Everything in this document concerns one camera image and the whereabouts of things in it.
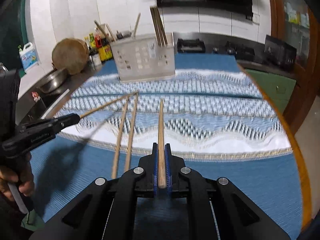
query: basket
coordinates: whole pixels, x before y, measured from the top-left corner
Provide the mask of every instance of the basket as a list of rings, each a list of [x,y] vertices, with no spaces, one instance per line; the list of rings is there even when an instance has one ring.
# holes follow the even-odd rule
[[[111,49],[121,82],[151,81],[175,76],[173,33],[168,45],[158,46],[153,35],[112,42]]]

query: bundle of wooden sticks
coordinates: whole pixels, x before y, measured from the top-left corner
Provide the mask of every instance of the bundle of wooden sticks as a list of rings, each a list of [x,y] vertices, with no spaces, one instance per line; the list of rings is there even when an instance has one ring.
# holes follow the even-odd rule
[[[132,112],[132,118],[130,121],[130,133],[129,133],[129,141],[128,141],[128,147],[127,147],[127,156],[125,158],[125,164],[124,164],[124,172],[126,172],[130,169],[133,131],[134,131],[134,123],[135,123],[135,118],[136,118],[138,96],[139,96],[138,92],[121,96],[115,100],[112,100],[110,102],[103,104],[102,106],[99,106],[95,109],[92,109],[92,110],[90,110],[80,116],[80,118],[82,119],[82,118],[88,116],[89,114],[92,114],[96,111],[99,111],[99,110],[105,108],[106,106],[110,106],[111,104],[116,103],[116,102],[126,98],[126,103],[124,104],[124,107],[122,110],[121,122],[120,122],[120,126],[119,126],[119,133],[117,136],[115,156],[113,158],[113,166],[112,166],[112,173],[111,173],[112,179],[117,178],[122,131],[123,131],[123,127],[124,127],[125,115],[127,112],[128,103],[129,103],[131,96],[135,96],[136,98],[134,101],[134,108],[133,108],[133,112]],[[159,108],[159,127],[158,127],[158,187],[165,188],[166,185],[167,185],[167,183],[166,183],[165,158],[164,158],[163,100],[161,99],[160,108]]]

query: green cabinet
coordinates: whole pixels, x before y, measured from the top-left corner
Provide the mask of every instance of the green cabinet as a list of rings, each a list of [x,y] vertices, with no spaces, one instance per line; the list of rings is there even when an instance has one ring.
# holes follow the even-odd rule
[[[271,98],[281,113],[285,110],[296,81],[284,76],[246,69],[263,91]]]

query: human hand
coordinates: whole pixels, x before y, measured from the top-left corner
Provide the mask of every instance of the human hand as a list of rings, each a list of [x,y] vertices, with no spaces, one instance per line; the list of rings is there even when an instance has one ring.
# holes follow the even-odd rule
[[[35,189],[33,182],[33,174],[30,165],[31,153],[26,154],[27,165],[20,173],[19,191],[25,196],[31,196]],[[18,175],[6,166],[0,166],[0,192],[6,196],[10,201],[14,202],[13,195],[9,189],[8,182],[17,183],[19,181]]]

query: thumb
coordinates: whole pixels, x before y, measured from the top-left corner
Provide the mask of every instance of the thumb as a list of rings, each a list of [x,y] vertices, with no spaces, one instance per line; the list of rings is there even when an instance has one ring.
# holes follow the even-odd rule
[[[18,182],[18,175],[6,166],[0,166],[0,179],[8,182]]]

